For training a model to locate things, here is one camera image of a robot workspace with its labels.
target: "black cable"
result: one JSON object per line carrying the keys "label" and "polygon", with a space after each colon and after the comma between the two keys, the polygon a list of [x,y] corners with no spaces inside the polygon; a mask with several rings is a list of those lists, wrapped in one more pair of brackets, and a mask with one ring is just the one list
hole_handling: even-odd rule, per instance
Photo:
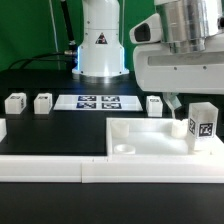
{"label": "black cable", "polygon": [[66,0],[61,0],[61,8],[64,15],[65,26],[67,30],[68,40],[69,40],[69,48],[72,51],[77,50],[77,45],[75,43],[75,38],[72,30],[72,24],[69,16],[68,5]]}
{"label": "black cable", "polygon": [[27,59],[21,59],[18,61],[13,62],[9,67],[8,70],[11,69],[15,64],[22,62],[22,61],[46,61],[46,62],[68,62],[68,60],[58,60],[58,59],[41,59],[41,58],[27,58]]}
{"label": "black cable", "polygon": [[37,55],[31,59],[28,59],[25,63],[23,63],[20,66],[20,69],[24,69],[28,64],[30,64],[33,60],[32,59],[38,59],[38,58],[45,58],[45,57],[51,57],[51,56],[59,56],[59,55],[64,55],[62,52],[55,52],[55,53],[47,53],[47,54],[41,54]]}

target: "white plastic part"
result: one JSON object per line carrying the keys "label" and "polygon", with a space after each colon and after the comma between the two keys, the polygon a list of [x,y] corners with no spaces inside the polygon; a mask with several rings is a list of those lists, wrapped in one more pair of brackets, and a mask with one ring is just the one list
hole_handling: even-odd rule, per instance
{"label": "white plastic part", "polygon": [[174,138],[185,139],[187,136],[188,119],[174,120],[171,135]]}
{"label": "white plastic part", "polygon": [[6,114],[21,114],[26,108],[26,94],[25,93],[12,93],[5,100],[5,113]]}
{"label": "white plastic part", "polygon": [[171,2],[178,2],[179,0],[154,0],[154,5],[163,5]]}
{"label": "white plastic part", "polygon": [[116,145],[114,147],[114,153],[119,155],[133,155],[135,154],[135,147],[127,144]]}
{"label": "white plastic part", "polygon": [[129,135],[129,124],[125,121],[111,121],[111,132],[114,138],[127,138]]}
{"label": "white plastic part", "polygon": [[198,151],[189,149],[189,154],[190,155],[196,155],[196,156],[208,156],[208,155],[211,155],[212,154],[211,145],[208,148],[204,148],[203,150],[198,150]]}
{"label": "white plastic part", "polygon": [[177,98],[178,93],[163,93],[163,99],[172,113],[172,118],[176,119],[175,110],[181,107],[181,103]]}
{"label": "white plastic part", "polygon": [[[145,23],[148,24],[148,26],[150,28],[150,40],[139,42],[135,38],[135,31],[136,31],[136,28],[138,28],[139,26],[141,26]],[[134,28],[132,28],[129,32],[129,35],[130,35],[130,38],[131,38],[131,42],[133,44],[155,43],[155,42],[161,41],[162,26],[161,26],[160,15],[158,13],[153,14],[148,19],[146,19],[142,23],[140,23],[137,26],[135,26]]]}
{"label": "white plastic part", "polygon": [[124,67],[124,48],[119,43],[117,0],[82,0],[84,41],[78,49],[74,74],[90,77],[114,77],[128,74]]}
{"label": "white plastic part", "polygon": [[7,131],[6,131],[5,119],[0,119],[0,142],[3,140],[6,134],[7,134]]}
{"label": "white plastic part", "polygon": [[213,147],[217,119],[218,109],[211,103],[190,104],[187,144],[191,150],[209,150]]}
{"label": "white plastic part", "polygon": [[[172,119],[118,118],[129,123],[130,134],[139,143],[136,147],[127,139],[112,137],[111,121],[115,119],[107,119],[107,156],[0,155],[0,181],[224,183],[224,144],[216,136],[212,155],[193,155],[184,140],[171,136]],[[151,139],[146,132],[154,132]],[[116,154],[114,146],[119,144],[134,146],[135,154]]]}
{"label": "white plastic part", "polygon": [[52,108],[52,94],[40,93],[34,100],[34,113],[35,114],[49,114]]}
{"label": "white plastic part", "polygon": [[[206,38],[206,50],[199,54],[172,55],[161,43],[137,46],[133,57],[138,85],[150,92],[224,94],[224,64],[217,63],[223,41],[224,34]],[[204,64],[208,57],[209,64]],[[199,58],[200,64],[194,64]]]}
{"label": "white plastic part", "polygon": [[163,103],[159,96],[147,96],[146,110],[149,117],[162,117]]}
{"label": "white plastic part", "polygon": [[142,111],[142,106],[137,96],[59,95],[54,110]]}

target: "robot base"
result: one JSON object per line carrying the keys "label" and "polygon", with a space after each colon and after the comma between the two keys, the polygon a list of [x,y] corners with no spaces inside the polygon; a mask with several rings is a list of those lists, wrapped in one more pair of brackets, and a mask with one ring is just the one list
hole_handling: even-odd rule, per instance
{"label": "robot base", "polygon": [[127,70],[127,73],[117,75],[117,76],[86,76],[82,74],[76,74],[73,72],[72,74],[73,79],[79,80],[81,82],[87,82],[87,83],[117,83],[121,81],[128,80],[130,78],[129,71]]}

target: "round hole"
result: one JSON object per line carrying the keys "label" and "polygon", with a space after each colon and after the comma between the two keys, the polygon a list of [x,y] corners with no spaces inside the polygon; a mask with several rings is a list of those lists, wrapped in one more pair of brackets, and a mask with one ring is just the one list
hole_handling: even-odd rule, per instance
{"label": "round hole", "polygon": [[115,154],[133,155],[135,154],[135,147],[132,145],[121,144],[114,147]]}

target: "black and white pattern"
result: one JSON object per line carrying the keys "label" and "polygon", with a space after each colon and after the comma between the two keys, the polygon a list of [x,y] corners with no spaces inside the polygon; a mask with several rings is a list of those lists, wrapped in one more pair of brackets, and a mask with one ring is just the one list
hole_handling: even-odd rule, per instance
{"label": "black and white pattern", "polygon": [[104,109],[104,110],[110,110],[110,109],[121,110],[122,107],[121,107],[120,103],[102,103],[102,109]]}
{"label": "black and white pattern", "polygon": [[190,119],[189,131],[195,135],[196,123],[192,119]]}
{"label": "black and white pattern", "polygon": [[79,96],[78,101],[96,101],[96,96]]}
{"label": "black and white pattern", "polygon": [[199,137],[212,137],[213,123],[200,124]]}
{"label": "black and white pattern", "polygon": [[152,102],[152,103],[159,103],[159,100],[158,99],[150,99],[150,102]]}
{"label": "black and white pattern", "polygon": [[48,97],[47,96],[39,96],[39,98],[38,99],[40,99],[40,100],[47,100],[48,99]]}
{"label": "black and white pattern", "polygon": [[96,103],[77,103],[77,109],[96,109]]}
{"label": "black and white pattern", "polygon": [[23,100],[23,98],[21,99],[21,108],[22,109],[24,108],[24,100]]}
{"label": "black and white pattern", "polygon": [[120,102],[119,96],[102,96],[103,102]]}
{"label": "black and white pattern", "polygon": [[12,100],[18,100],[18,99],[20,99],[20,96],[11,96],[10,99],[12,99]]}

